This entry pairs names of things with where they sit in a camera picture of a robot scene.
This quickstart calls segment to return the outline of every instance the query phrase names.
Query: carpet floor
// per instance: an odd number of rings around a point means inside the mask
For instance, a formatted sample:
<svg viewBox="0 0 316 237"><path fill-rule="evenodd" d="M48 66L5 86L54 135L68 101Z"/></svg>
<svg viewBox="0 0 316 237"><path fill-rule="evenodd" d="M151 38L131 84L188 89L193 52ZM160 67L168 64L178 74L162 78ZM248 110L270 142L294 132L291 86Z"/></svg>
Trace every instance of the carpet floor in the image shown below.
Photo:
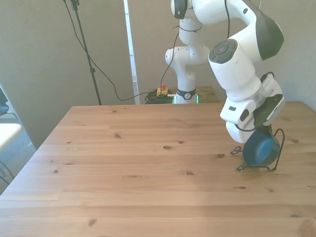
<svg viewBox="0 0 316 237"><path fill-rule="evenodd" d="M0 123L18 123L16 118L0 118ZM2 152L0 152L0 160L5 163L11 170L14 176L16 176L25 164L35 153L35 148L31 143L25 130ZM12 178L6 169L0 165L0 175L10 183ZM0 180L0 195L7 188L7 184Z"/></svg>

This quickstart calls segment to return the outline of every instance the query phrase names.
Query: green light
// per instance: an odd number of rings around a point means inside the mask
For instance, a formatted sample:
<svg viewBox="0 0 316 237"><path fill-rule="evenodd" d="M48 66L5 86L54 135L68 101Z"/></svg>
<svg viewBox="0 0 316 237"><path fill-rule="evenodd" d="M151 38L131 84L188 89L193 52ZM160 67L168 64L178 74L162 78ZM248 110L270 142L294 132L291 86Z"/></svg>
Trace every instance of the green light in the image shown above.
<svg viewBox="0 0 316 237"><path fill-rule="evenodd" d="M177 97L173 97L173 101L172 101L173 104L177 104Z"/></svg>

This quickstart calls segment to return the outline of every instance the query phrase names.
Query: blue bowl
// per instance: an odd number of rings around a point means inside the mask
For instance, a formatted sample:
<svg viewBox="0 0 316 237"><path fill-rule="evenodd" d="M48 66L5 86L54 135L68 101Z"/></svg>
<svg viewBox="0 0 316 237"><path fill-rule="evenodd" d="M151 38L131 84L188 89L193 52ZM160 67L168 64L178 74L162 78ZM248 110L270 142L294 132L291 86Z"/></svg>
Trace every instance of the blue bowl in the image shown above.
<svg viewBox="0 0 316 237"><path fill-rule="evenodd" d="M243 148L243 159L248 166L268 166L275 162L280 153L280 144L271 134L255 131Z"/></svg>

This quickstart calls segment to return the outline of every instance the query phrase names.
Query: black cable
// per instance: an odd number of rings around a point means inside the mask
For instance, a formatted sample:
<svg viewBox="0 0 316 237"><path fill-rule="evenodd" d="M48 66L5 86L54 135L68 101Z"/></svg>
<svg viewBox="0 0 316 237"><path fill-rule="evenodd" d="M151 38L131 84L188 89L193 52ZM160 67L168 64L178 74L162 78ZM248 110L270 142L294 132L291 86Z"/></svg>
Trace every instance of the black cable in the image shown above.
<svg viewBox="0 0 316 237"><path fill-rule="evenodd" d="M157 90L152 91L145 97L146 105L147 104L171 104L173 97L168 97L168 95L159 95L157 96Z"/></svg>
<svg viewBox="0 0 316 237"><path fill-rule="evenodd" d="M68 14L69 14L71 23L72 23L72 25L73 25L73 29L74 29L74 32L75 32L75 35L76 35L76 38L77 38L78 42L80 43L80 45L81 45L81 47L84 49L84 51L87 53L87 55L89 56L91 62L95 65L95 67L96 67L96 68L109 80L109 82L113 85L116 97L117 97L119 100L121 100L121 101L126 101L126 100L133 99L133 98L135 98L135 97L137 97L137 96L139 96L139 95L149 94L150 92L144 92L144 93L140 93L140 94L135 95L135 96L133 96L133 97L131 97L131 98L128 98L128 99L121 99L121 98L119 97L119 95L118 95L118 93L117 93L117 88L116 88L115 84L113 83L113 81L98 67L98 65L93 61L93 59L91 58L91 56L90 56L90 55L88 54L88 52L85 50L83 44L81 43L81 41L80 41L80 39L79 39L79 37L78 37L78 35L77 35L77 31L76 31L76 28L75 28L75 24L74 24L74 21L73 21L73 18L72 18L72 16L71 16L71 14L70 14L69 8L68 8L68 6L67 6L67 4L66 4L66 0L64 0L64 4L65 4L65 6L66 6L66 8L67 8L67 11L68 11Z"/></svg>
<svg viewBox="0 0 316 237"><path fill-rule="evenodd" d="M237 125L237 124L235 124L235 126L236 126L236 128L238 128L238 130L240 130L240 131L242 131L242 132L253 132L253 131L255 131L255 130L257 130L257 129L258 129L257 127L254 127L254 129L252 129L252 130L244 130L244 129L242 129L242 128L238 127L238 125Z"/></svg>
<svg viewBox="0 0 316 237"><path fill-rule="evenodd" d="M11 170L8 168L8 166L5 165L5 163L3 163L1 160L0 160L0 164L2 164L5 169L9 172L9 174L11 175L12 179L14 179L14 175L12 174Z"/></svg>
<svg viewBox="0 0 316 237"><path fill-rule="evenodd" d="M177 34L177 36L176 36L176 40L174 41L174 44L173 44L173 51L172 51L172 59L171 59L171 62L169 63L169 65L168 65L166 71L164 72L164 74L163 74L163 76L162 76L162 78L161 78L161 80L160 80L160 95L161 95L161 91L162 91L162 88L161 88L161 87L162 87L162 85L161 85L161 84L162 84L162 80L163 80L164 76L166 75L168 69L170 68L170 65L172 64L173 57L174 57L174 48L175 48L175 46L176 46L176 42L177 42L178 37L179 37L179 32L178 32L178 34Z"/></svg>
<svg viewBox="0 0 316 237"><path fill-rule="evenodd" d="M10 183L9 183L8 181L6 181L4 178L2 178L1 176L0 176L0 179L2 179L3 181L5 181L6 184L10 185Z"/></svg>
<svg viewBox="0 0 316 237"><path fill-rule="evenodd" d="M229 16L229 12L228 12L228 7L227 7L227 0L225 1L225 9L226 9L226 13L227 13L227 18L228 18L228 32L227 32L227 38L229 38L230 35L230 31L231 31L231 18Z"/></svg>
<svg viewBox="0 0 316 237"><path fill-rule="evenodd" d="M175 26L175 27L173 27L173 29L174 28L177 28L177 27L179 27L181 30L183 30L183 31L187 31L187 32L195 32L195 33L197 33L199 30L201 30L202 29L202 27L203 26L201 26L199 29L197 29L197 30L192 30L192 31L188 31L188 30L185 30L185 29L183 29L182 27L180 27L180 26Z"/></svg>

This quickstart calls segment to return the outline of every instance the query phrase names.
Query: wire stand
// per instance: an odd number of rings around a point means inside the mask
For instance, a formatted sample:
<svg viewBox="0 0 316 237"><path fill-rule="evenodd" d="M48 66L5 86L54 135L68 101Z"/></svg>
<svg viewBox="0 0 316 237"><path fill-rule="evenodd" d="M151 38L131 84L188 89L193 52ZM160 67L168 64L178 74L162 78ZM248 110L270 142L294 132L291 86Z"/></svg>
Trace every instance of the wire stand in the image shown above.
<svg viewBox="0 0 316 237"><path fill-rule="evenodd" d="M79 5L79 0L71 0L71 4L73 6L73 10L76 13L76 17L77 17L78 25L79 25L79 28L80 28L81 37L82 37L82 42L83 42L83 46L84 46L84 50L85 50L85 53L87 55L87 59L88 59L89 67L90 67L90 72L91 72L91 75L92 75L92 80L93 80L93 84L94 84L94 88L95 88L95 92L96 92L97 97L98 97L98 102L99 102L99 105L102 105L100 94L99 94L99 89L98 89L97 82L96 82L95 75L94 75L95 69L92 67L92 64L91 64L88 48L87 48L87 45L85 43L85 38L84 38L81 22L80 22L80 19L79 19L79 15L78 15L78 7L77 6Z"/></svg>
<svg viewBox="0 0 316 237"><path fill-rule="evenodd" d="M282 153L282 150L283 150L283 145L284 145L284 142L285 142L285 133L282 129L278 129L276 130L274 136L276 136L278 134L278 132L281 131L282 134L283 134L283 138L282 138L282 144L281 144L281 148L280 148L280 152L278 154L278 157L277 157L277 160L276 160L276 165L274 166L273 169L270 169L268 166L249 166L246 162L244 162L243 164L241 164L239 167L236 168L237 171L239 172L243 172L245 169L247 168L265 168L267 169L269 172L275 172L277 170L277 166L278 166L278 163L279 163L279 160L280 160L280 157L281 157L281 153ZM232 152L231 154L233 156L236 156L237 154L239 154L240 152L242 152L243 150L241 149L241 147L236 147Z"/></svg>

